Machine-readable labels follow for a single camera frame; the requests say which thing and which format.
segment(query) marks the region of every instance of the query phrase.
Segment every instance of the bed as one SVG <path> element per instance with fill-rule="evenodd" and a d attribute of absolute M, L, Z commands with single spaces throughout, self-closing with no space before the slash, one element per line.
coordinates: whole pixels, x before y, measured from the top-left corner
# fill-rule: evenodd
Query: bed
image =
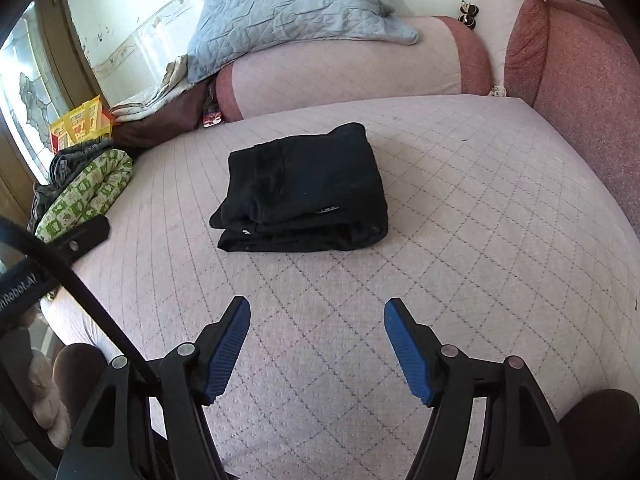
<path fill-rule="evenodd" d="M 231 151 L 349 121 L 366 126 L 383 177 L 384 240 L 350 253 L 216 249 L 207 220 Z M 393 296 L 469 355 L 521 355 L 558 417 L 606 386 L 640 398 L 640 242 L 593 171 L 520 99 L 385 98 L 191 132 L 141 156 L 108 217 L 110 240 L 75 269 L 147 358 L 193 340 L 234 295 L 249 299 L 236 370 L 206 409 L 242 480 L 404 478 L 429 410 L 386 338 Z M 66 291 L 43 312 L 65 343 L 118 354 Z M 479 410 L 461 478 L 474 470 Z"/>

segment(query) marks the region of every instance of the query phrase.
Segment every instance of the blue gripper pad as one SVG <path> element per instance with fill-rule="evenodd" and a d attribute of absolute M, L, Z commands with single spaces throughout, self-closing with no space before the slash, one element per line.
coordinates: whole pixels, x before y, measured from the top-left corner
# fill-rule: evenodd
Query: blue gripper pad
<path fill-rule="evenodd" d="M 204 391 L 209 402 L 213 402 L 216 397 L 225 393 L 226 385 L 244 344 L 244 338 L 249 331 L 250 323 L 251 308 L 249 302 L 242 298 L 238 310 L 236 310 L 211 361 L 209 361 L 209 380 Z"/>
<path fill-rule="evenodd" d="M 433 398 L 433 390 L 429 386 L 429 365 L 420 354 L 393 300 L 385 305 L 385 329 L 411 393 L 428 404 Z"/>

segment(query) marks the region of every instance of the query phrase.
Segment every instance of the stained glass window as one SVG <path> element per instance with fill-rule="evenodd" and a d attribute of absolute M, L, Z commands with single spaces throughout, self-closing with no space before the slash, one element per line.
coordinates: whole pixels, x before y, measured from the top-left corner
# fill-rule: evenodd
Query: stained glass window
<path fill-rule="evenodd" d="M 0 49 L 0 110 L 36 178 L 49 179 L 49 124 L 68 112 L 51 72 L 34 4 Z"/>

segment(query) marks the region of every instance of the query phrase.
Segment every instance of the screw head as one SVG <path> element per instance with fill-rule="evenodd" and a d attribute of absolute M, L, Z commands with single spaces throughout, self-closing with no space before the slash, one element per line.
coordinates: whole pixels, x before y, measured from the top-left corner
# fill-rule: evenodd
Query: screw head
<path fill-rule="evenodd" d="M 124 368 L 128 362 L 128 359 L 124 357 L 124 355 L 119 355 L 111 361 L 111 366 L 116 368 L 116 370 L 120 370 L 121 368 Z"/>
<path fill-rule="evenodd" d="M 507 362 L 511 368 L 515 368 L 516 370 L 520 370 L 524 368 L 524 361 L 522 357 L 518 357 L 517 355 L 511 355 L 507 358 Z"/>
<path fill-rule="evenodd" d="M 178 354 L 183 356 L 191 355 L 193 354 L 195 349 L 196 347 L 193 345 L 193 343 L 182 343 L 180 346 L 178 346 Z"/>
<path fill-rule="evenodd" d="M 444 357 L 455 357 L 458 355 L 458 348 L 453 345 L 442 345 L 440 352 Z"/>

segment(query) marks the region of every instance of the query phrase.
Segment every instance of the folded black clothing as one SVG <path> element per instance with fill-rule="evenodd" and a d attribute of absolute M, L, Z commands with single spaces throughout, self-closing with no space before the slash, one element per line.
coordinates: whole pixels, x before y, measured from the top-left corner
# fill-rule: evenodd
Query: folded black clothing
<path fill-rule="evenodd" d="M 361 249 L 388 231 L 385 193 L 359 123 L 229 155 L 229 188 L 209 225 L 225 251 Z"/>

